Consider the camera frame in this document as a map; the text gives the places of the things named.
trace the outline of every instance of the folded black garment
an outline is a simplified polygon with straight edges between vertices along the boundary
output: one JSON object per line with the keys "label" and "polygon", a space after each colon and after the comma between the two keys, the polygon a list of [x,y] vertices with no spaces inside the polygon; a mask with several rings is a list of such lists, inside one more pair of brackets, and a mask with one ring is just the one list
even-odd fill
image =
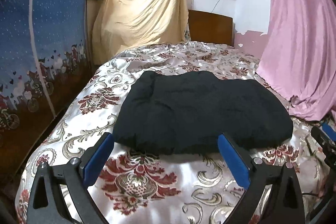
{"label": "folded black garment", "polygon": [[256,80],[219,80],[208,71],[145,71],[121,106],[113,136],[155,155],[204,154],[218,152],[222,132],[245,149],[276,147],[292,137],[293,122]]}

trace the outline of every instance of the brown headboard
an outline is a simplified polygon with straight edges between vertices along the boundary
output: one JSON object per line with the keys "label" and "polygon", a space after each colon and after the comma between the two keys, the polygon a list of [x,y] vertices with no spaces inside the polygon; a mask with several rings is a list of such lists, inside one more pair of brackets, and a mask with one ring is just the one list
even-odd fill
{"label": "brown headboard", "polygon": [[231,17],[189,10],[188,22],[192,41],[233,46]]}

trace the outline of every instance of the patterned bedspread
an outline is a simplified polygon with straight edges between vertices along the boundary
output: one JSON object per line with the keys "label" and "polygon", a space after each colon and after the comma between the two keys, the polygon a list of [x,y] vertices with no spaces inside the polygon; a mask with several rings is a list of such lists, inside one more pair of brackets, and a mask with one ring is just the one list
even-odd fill
{"label": "patterned bedspread", "polygon": [[[103,64],[52,134],[29,158],[16,196],[20,223],[26,223],[30,188],[38,165],[43,161],[65,164],[72,157],[80,157],[102,133],[112,133],[122,102],[144,71],[178,75],[208,70],[223,80],[256,79],[271,90],[255,73],[258,62],[252,55],[227,45],[187,42],[127,50]],[[290,107],[288,101],[272,92],[285,107]],[[315,193],[327,172],[321,161],[323,155],[310,136],[310,126],[297,118],[292,120],[291,140],[277,149],[255,150],[251,154],[270,165],[292,162],[301,190]],[[70,214],[80,220],[66,186],[62,190]],[[100,177],[88,190],[113,224],[223,223],[244,192],[219,154],[157,156],[119,144],[115,144]],[[258,222],[269,192],[270,187],[266,187],[250,223]],[[306,213],[315,202],[314,197],[304,196]]]}

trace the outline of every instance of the yellow curtain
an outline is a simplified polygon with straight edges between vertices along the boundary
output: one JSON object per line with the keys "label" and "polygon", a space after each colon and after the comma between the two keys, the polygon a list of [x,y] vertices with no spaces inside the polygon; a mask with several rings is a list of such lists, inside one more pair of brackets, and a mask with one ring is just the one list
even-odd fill
{"label": "yellow curtain", "polygon": [[92,32],[93,61],[132,47],[184,41],[186,0],[104,0]]}

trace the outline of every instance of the blue pad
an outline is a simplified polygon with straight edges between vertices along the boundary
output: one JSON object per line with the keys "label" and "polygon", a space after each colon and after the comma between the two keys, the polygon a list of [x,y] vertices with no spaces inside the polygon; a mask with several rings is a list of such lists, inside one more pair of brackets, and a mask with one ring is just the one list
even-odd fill
{"label": "blue pad", "polygon": [[336,142],[336,132],[333,131],[333,129],[328,125],[327,123],[322,124],[322,130],[325,134],[328,135],[328,137],[333,141]]}
{"label": "blue pad", "polygon": [[223,134],[218,137],[217,143],[219,152],[229,167],[237,184],[247,190],[251,183],[248,167],[244,164],[236,150]]}
{"label": "blue pad", "polygon": [[85,188],[95,184],[113,148],[114,138],[112,134],[109,134],[83,169],[83,185]]}

